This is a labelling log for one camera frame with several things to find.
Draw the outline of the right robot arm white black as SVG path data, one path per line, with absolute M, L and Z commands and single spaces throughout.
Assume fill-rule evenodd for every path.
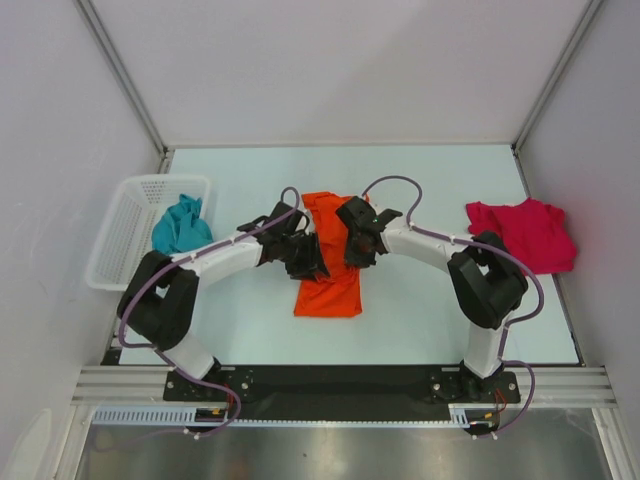
M 528 290 L 522 270 L 497 235 L 456 237 L 419 228 L 393 209 L 354 196 L 336 210 L 347 229 L 344 263 L 365 269 L 385 254 L 402 255 L 449 275 L 460 310 L 471 322 L 460 365 L 463 394 L 484 401 L 504 371 L 506 320 Z

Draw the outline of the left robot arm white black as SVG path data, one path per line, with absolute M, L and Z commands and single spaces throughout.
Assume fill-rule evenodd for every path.
M 192 332 L 198 293 L 244 270 L 281 262 L 293 280 L 329 276 L 310 217 L 280 201 L 271 214 L 239 226 L 227 239 L 194 251 L 144 255 L 117 309 L 119 335 L 130 328 L 143 341 L 123 342 L 131 349 L 151 349 L 186 374 L 186 387 L 197 398 L 214 397 L 221 387 L 221 364 Z

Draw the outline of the orange t-shirt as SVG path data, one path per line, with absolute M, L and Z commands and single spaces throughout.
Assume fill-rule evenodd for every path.
M 312 216 L 329 275 L 301 281 L 293 313 L 312 318 L 356 317 L 362 313 L 360 272 L 344 261 L 348 230 L 337 215 L 349 197 L 324 191 L 303 194 L 302 200 Z

